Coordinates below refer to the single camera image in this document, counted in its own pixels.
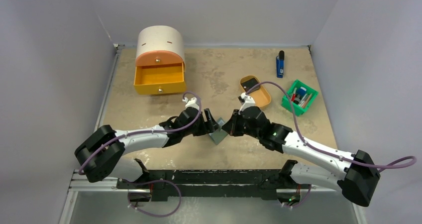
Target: white wall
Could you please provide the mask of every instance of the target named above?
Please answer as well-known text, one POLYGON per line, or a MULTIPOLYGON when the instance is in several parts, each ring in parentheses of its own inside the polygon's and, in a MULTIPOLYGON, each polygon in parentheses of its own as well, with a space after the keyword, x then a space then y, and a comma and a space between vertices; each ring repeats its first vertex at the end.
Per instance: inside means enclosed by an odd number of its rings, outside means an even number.
POLYGON ((57 223, 114 47, 90 0, 0 0, 0 217, 57 223))
MULTIPOLYGON (((339 0, 313 58, 337 144, 378 164, 422 159, 422 0, 339 0)), ((370 223, 420 223, 422 161, 387 170, 370 223)))
POLYGON ((337 0, 93 0, 114 43, 152 25, 176 28, 187 45, 309 45, 337 0))

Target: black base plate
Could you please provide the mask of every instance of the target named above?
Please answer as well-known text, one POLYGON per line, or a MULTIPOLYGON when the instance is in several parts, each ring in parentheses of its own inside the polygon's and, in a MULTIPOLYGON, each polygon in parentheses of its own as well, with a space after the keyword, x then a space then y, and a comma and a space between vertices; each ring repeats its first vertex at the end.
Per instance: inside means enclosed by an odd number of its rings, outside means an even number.
MULTIPOLYGON (((183 197, 256 197, 277 200, 277 189, 296 189, 298 185, 286 178, 280 169, 254 170, 149 170, 136 182, 164 179, 173 182, 183 197)), ((118 181, 118 189, 149 189, 148 185, 118 181)), ((167 201, 178 197, 167 183, 155 183, 151 201, 167 201)))

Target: green basket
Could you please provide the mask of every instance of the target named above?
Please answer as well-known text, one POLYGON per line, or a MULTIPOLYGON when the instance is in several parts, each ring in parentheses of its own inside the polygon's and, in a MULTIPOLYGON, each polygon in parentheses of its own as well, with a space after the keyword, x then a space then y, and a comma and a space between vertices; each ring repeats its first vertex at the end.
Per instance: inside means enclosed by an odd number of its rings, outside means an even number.
MULTIPOLYGON (((300 80, 295 80, 293 82, 293 85, 290 87, 289 91, 287 91, 287 94, 289 95, 289 97, 292 96, 293 90, 296 88, 297 90, 300 87, 305 87, 306 88, 306 93, 309 95, 312 94, 311 100, 309 100, 308 104, 306 105, 306 107, 300 107, 299 105, 293 103, 293 108, 295 109, 295 114, 296 116, 301 116, 303 115, 306 111, 308 111, 309 107, 312 105, 312 103, 314 102, 315 98, 318 95, 318 91, 312 89, 311 87, 305 85, 303 82, 301 82, 300 80)), ((281 106, 285 109, 287 109, 288 111, 292 112, 292 109, 290 107, 289 104, 289 100, 287 99, 286 96, 283 96, 283 98, 281 99, 281 106)))

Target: orange tray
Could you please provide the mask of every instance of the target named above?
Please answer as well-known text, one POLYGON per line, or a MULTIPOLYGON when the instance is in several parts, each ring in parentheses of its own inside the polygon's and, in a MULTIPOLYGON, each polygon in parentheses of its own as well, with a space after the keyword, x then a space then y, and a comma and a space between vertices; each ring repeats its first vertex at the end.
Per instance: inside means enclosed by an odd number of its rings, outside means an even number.
MULTIPOLYGON (((245 81, 248 81, 252 78, 255 78, 259 83, 260 81, 255 76, 245 76, 242 79, 240 79, 239 85, 243 92, 246 92, 245 89, 242 86, 242 83, 245 81)), ((269 103, 271 103, 271 95, 268 93, 268 91, 264 88, 264 86, 261 85, 261 87, 252 93, 249 94, 256 103, 256 106, 263 108, 267 106, 269 103)))

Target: orange drawer front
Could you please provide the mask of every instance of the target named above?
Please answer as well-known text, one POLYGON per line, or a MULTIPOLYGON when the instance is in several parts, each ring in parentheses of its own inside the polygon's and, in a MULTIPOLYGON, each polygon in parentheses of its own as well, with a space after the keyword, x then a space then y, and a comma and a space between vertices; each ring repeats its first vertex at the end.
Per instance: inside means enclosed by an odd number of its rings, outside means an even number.
POLYGON ((137 66, 134 86, 140 95, 184 92, 186 83, 183 64, 137 66))

